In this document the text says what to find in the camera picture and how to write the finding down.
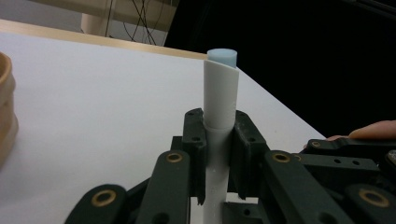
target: black cable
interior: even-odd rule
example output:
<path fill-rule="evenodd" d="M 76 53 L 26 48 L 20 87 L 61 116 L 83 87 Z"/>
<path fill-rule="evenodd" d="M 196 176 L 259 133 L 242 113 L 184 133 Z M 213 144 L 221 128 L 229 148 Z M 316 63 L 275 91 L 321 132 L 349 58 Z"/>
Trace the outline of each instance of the black cable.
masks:
<path fill-rule="evenodd" d="M 157 27 L 158 21 L 160 21 L 160 17 L 163 14 L 163 5 L 164 5 L 164 0 L 162 1 L 161 4 L 161 10 L 160 10 L 160 15 L 158 15 L 158 19 L 155 21 L 154 27 L 152 28 L 152 30 L 149 32 L 149 34 L 151 35 L 152 32 L 154 32 L 155 28 Z"/>
<path fill-rule="evenodd" d="M 127 34 L 129 37 L 131 37 L 131 40 L 132 40 L 132 41 L 136 42 L 136 41 L 134 40 L 134 38 L 129 34 L 128 29 L 126 28 L 126 25 L 125 25 L 125 21 L 123 22 L 123 25 L 124 25 L 124 29 L 125 29 L 126 34 Z"/>
<path fill-rule="evenodd" d="M 160 20 L 160 17 L 161 17 L 161 15 L 162 15 L 162 13 L 163 13 L 164 1 L 162 1 L 163 4 L 162 4 L 162 6 L 161 6 L 161 11 L 160 11 L 160 15 L 159 15 L 159 17 L 158 17 L 158 20 L 156 20 L 156 22 L 155 22 L 155 24 L 154 24 L 154 28 L 153 28 L 151 31 L 149 30 L 149 27 L 148 27 L 148 25 L 147 25 L 147 20 L 146 20 L 146 13 L 147 13 L 148 8 L 145 7 L 145 0 L 142 0 L 142 7 L 141 7 L 140 10 L 139 10 L 139 8 L 137 7 L 136 2 L 135 2 L 134 0 L 132 0 L 132 2 L 134 3 L 134 8 L 135 8 L 136 11 L 137 11 L 137 14 L 138 14 L 138 16 L 139 16 L 139 20 L 137 21 L 136 28 L 134 29 L 134 34 L 133 34 L 132 36 L 130 36 L 130 37 L 131 37 L 132 39 L 134 39 L 134 36 L 135 36 L 135 34 L 136 34 L 136 31 L 137 31 L 137 28 L 138 28 L 138 26 L 139 26 L 139 23 L 142 21 L 142 23 L 143 23 L 142 27 L 143 27 L 144 30 L 146 30 L 146 32 L 147 32 L 147 34 L 148 34 L 148 36 L 146 37 L 146 38 L 148 38 L 148 42 L 149 42 L 150 44 L 157 45 L 157 44 L 155 43 L 154 37 L 152 36 L 152 32 L 154 31 L 155 27 L 157 27 L 157 24 L 158 24 L 158 22 L 159 22 L 159 20 Z"/>
<path fill-rule="evenodd" d="M 107 15 L 107 25 L 106 25 L 106 31 L 105 31 L 105 35 L 107 35 L 110 31 L 108 30 L 109 24 L 111 22 L 111 13 L 109 12 Z"/>

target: hand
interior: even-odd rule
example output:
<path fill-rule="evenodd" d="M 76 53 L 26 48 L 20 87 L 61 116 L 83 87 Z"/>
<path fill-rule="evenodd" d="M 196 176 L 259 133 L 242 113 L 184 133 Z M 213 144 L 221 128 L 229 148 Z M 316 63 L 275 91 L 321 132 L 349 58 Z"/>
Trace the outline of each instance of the hand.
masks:
<path fill-rule="evenodd" d="M 326 140 L 332 141 L 339 137 L 355 139 L 396 139 L 396 120 L 382 120 L 363 128 L 357 129 L 349 135 L 335 135 Z"/>

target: wooden bowl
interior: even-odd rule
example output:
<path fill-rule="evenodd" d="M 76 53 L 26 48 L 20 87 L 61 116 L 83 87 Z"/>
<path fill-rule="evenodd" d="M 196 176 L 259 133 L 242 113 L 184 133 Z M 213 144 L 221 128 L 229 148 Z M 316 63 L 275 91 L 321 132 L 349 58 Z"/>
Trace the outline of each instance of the wooden bowl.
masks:
<path fill-rule="evenodd" d="M 15 79 L 9 57 L 0 52 L 0 166 L 12 149 L 19 125 L 14 114 Z"/>

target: rolled paper cylinder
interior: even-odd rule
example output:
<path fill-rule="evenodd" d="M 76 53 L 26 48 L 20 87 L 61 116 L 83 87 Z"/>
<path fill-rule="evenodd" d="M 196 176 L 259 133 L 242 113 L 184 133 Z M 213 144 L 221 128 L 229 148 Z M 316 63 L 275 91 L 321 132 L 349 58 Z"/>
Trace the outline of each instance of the rolled paper cylinder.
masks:
<path fill-rule="evenodd" d="M 222 223 L 239 71 L 236 51 L 212 49 L 204 61 L 204 126 L 207 139 L 204 223 Z"/>

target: screw hole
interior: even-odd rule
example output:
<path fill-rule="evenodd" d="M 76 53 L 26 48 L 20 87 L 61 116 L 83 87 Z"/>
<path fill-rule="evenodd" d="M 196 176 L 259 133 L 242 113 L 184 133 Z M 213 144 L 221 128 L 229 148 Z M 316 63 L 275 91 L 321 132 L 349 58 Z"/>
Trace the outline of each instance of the screw hole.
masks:
<path fill-rule="evenodd" d="M 244 210 L 244 215 L 247 216 L 247 217 L 250 216 L 250 210 L 245 209 Z"/>
<path fill-rule="evenodd" d="M 273 155 L 273 159 L 279 162 L 289 162 L 290 158 L 287 155 L 276 153 Z"/>
<path fill-rule="evenodd" d="M 295 158 L 297 158 L 297 161 L 300 161 L 300 160 L 301 160 L 301 157 L 300 157 L 299 155 L 294 154 L 293 156 L 294 156 Z"/>
<path fill-rule="evenodd" d="M 320 147 L 320 143 L 319 142 L 312 142 L 312 146 L 313 147 Z"/>
<path fill-rule="evenodd" d="M 166 156 L 166 159 L 169 161 L 169 162 L 179 162 L 179 161 L 181 161 L 182 160 L 182 156 L 180 155 L 180 154 L 178 154 L 178 153 L 171 153 L 171 154 L 168 154 L 167 156 Z"/>
<path fill-rule="evenodd" d="M 377 207 L 389 207 L 389 200 L 382 194 L 376 192 L 375 190 L 360 189 L 359 196 L 366 201 Z"/>
<path fill-rule="evenodd" d="M 93 195 L 91 203 L 95 207 L 103 207 L 116 199 L 116 192 L 112 189 L 104 189 Z"/>

